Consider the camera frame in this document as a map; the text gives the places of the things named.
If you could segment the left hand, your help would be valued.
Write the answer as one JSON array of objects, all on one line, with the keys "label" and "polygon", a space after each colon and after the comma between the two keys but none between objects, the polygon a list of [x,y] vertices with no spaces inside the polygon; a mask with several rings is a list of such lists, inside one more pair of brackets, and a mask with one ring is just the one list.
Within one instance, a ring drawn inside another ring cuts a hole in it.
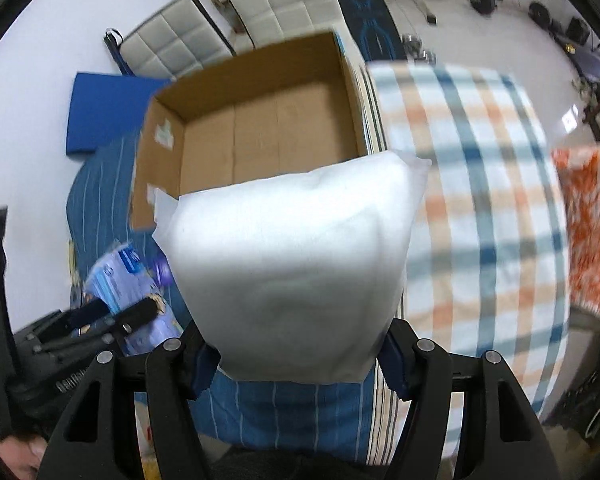
[{"label": "left hand", "polygon": [[35,480],[46,448],[47,442],[40,436],[9,436],[0,441],[0,457],[17,479]]}]

